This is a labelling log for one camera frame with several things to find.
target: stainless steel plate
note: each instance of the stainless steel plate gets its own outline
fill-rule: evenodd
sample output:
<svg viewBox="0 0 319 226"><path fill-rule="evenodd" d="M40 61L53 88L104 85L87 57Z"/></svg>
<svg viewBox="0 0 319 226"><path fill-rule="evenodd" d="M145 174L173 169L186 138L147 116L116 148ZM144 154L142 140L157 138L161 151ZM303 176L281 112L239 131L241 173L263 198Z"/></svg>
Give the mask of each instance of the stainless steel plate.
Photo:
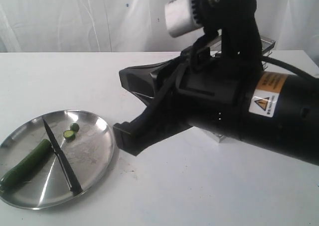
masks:
<svg viewBox="0 0 319 226"><path fill-rule="evenodd" d="M115 140L111 127L99 116L84 111L59 111L44 117L70 162L83 193L86 192L101 179L112 159ZM80 125L80 130L75 140L67 142L63 132L74 122ZM45 138L48 136L42 116L15 130L0 145L0 178ZM0 193L0 197L12 206L33 210L56 206L74 198L53 153L48 154L22 183Z"/></svg>

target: white backdrop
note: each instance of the white backdrop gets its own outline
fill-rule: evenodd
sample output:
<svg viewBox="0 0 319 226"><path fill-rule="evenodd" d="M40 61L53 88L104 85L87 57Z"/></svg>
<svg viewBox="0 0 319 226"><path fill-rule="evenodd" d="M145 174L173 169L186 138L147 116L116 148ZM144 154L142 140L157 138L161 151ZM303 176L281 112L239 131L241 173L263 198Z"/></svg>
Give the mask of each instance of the white backdrop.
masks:
<svg viewBox="0 0 319 226"><path fill-rule="evenodd" d="M169 0L0 0L0 52L180 51L202 32L172 39ZM319 64L319 1L257 0L262 35Z"/></svg>

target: green cucumber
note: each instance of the green cucumber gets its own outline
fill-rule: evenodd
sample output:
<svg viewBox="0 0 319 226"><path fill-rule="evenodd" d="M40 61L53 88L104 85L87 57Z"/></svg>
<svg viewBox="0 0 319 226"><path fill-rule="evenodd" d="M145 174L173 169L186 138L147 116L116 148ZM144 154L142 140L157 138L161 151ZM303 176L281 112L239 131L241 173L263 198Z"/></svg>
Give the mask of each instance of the green cucumber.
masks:
<svg viewBox="0 0 319 226"><path fill-rule="evenodd" d="M38 163L51 150L51 142L44 139L33 149L23 160L10 169L0 180L0 190L8 190L20 183L28 173L37 166Z"/></svg>
<svg viewBox="0 0 319 226"><path fill-rule="evenodd" d="M74 131L74 132L78 132L80 130L80 126L77 123L72 123L70 125L70 130Z"/></svg>
<svg viewBox="0 0 319 226"><path fill-rule="evenodd" d="M67 140L74 140L75 139L75 132L72 131L72 130L66 130L64 133L63 133L63 136L65 139Z"/></svg>

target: white table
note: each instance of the white table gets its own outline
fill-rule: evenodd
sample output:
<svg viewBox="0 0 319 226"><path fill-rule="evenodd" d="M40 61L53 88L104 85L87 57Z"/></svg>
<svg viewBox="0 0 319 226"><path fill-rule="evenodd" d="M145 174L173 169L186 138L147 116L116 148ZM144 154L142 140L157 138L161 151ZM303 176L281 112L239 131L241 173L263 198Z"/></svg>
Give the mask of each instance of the white table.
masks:
<svg viewBox="0 0 319 226"><path fill-rule="evenodd" d="M0 54L0 141L56 110L87 110L110 124L131 121L145 106L121 88L118 71L177 54ZM303 51L273 57L319 73ZM77 90L66 94L71 86ZM59 207L27 211L0 202L0 225L319 225L318 166L233 139L218 145L197 128L138 157L120 151L113 163L93 190Z"/></svg>

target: yellow warning sticker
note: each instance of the yellow warning sticker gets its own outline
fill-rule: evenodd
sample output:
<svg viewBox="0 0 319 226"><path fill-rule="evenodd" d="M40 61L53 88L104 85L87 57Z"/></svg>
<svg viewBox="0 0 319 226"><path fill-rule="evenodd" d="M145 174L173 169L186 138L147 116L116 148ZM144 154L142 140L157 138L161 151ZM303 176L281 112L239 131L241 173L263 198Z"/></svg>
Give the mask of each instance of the yellow warning sticker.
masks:
<svg viewBox="0 0 319 226"><path fill-rule="evenodd" d="M287 77L286 74L265 72L251 99L249 112L273 117L280 92Z"/></svg>
<svg viewBox="0 0 319 226"><path fill-rule="evenodd" d="M256 89L272 93L280 93L287 77L287 74L265 72Z"/></svg>

